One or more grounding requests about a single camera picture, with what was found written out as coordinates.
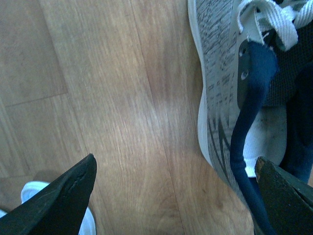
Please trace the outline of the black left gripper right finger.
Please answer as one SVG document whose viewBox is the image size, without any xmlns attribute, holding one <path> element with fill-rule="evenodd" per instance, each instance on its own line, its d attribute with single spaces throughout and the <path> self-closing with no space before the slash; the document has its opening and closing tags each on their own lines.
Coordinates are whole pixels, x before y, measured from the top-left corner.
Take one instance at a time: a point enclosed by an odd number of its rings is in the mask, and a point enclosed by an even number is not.
<svg viewBox="0 0 313 235">
<path fill-rule="evenodd" d="M 313 188 L 273 162 L 259 157 L 258 186 L 271 226 L 278 235 L 313 233 Z"/>
</svg>

